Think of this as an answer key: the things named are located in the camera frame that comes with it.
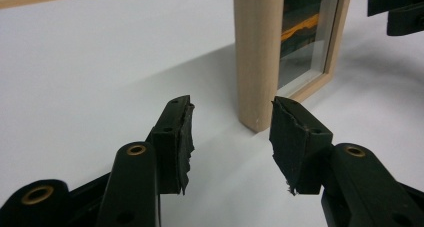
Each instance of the white surface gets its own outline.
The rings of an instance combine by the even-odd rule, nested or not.
[[[334,142],[368,147],[424,190],[424,33],[387,37],[352,0],[334,80],[304,105]],[[232,0],[60,0],[0,10],[0,203],[35,180],[74,189],[144,140],[190,94],[196,147],[186,196],[163,226],[326,226],[320,196],[287,192],[269,131],[236,117]]]

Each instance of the wooden picture frame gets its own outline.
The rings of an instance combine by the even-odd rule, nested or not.
[[[321,73],[285,97],[303,101],[332,78],[349,1],[333,0]],[[239,119],[255,132],[271,123],[282,58],[283,6],[284,0],[234,0]]]

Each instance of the framed picture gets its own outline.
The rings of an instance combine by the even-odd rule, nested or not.
[[[277,93],[302,101],[331,79],[349,1],[234,0],[244,125],[265,130]]]

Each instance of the orange stripe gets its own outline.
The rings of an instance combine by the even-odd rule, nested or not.
[[[318,25],[318,19],[319,19],[319,14],[316,14],[312,17],[309,17],[308,19],[300,22],[299,24],[295,25],[294,27],[284,31],[281,34],[281,41],[285,41],[288,38],[292,37],[294,35],[294,33],[298,30],[301,30],[303,28],[312,28],[316,25]]]

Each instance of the glass pane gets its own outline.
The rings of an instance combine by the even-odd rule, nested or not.
[[[338,0],[284,0],[279,95],[289,96],[324,72]]]

